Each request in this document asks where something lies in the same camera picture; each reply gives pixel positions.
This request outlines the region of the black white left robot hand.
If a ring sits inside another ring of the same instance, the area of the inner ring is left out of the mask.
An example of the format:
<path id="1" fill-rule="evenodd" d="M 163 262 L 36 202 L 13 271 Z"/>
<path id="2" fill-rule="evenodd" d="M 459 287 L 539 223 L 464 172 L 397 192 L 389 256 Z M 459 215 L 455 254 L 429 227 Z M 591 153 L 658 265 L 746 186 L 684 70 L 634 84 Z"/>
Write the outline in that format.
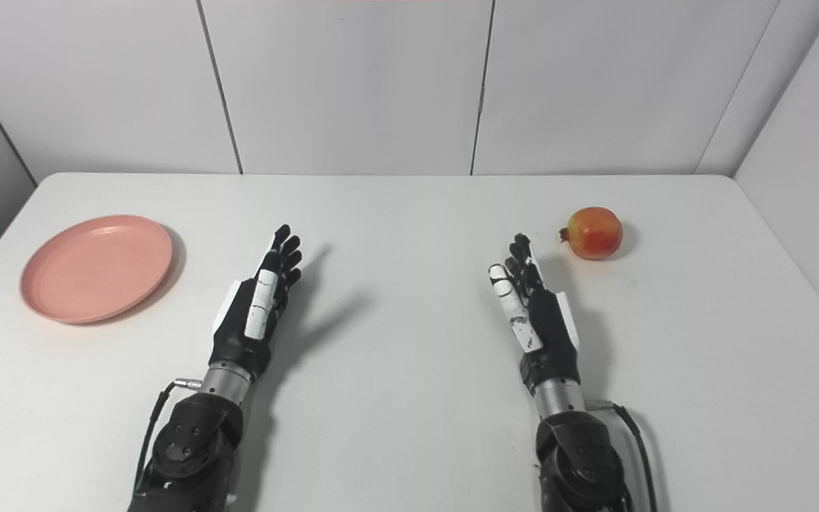
<path id="1" fill-rule="evenodd" d="M 299 281 L 299 236 L 283 224 L 275 231 L 253 277 L 235 282 L 225 298 L 213 334 L 210 364 L 244 370 L 250 382 L 269 366 L 270 341 Z"/>

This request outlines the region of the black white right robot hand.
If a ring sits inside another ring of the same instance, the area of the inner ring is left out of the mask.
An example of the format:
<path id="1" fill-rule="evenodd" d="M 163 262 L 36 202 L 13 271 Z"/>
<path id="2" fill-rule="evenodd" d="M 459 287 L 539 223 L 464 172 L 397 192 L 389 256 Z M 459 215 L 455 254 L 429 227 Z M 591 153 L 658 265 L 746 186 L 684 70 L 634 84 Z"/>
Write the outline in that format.
<path id="1" fill-rule="evenodd" d="M 488 267 L 488 281 L 523 350 L 523 385 L 532 395 L 548 381 L 579 385 L 578 343 L 565 317 L 567 300 L 545 286 L 527 235 L 516 234 L 509 253 L 503 263 Z"/>

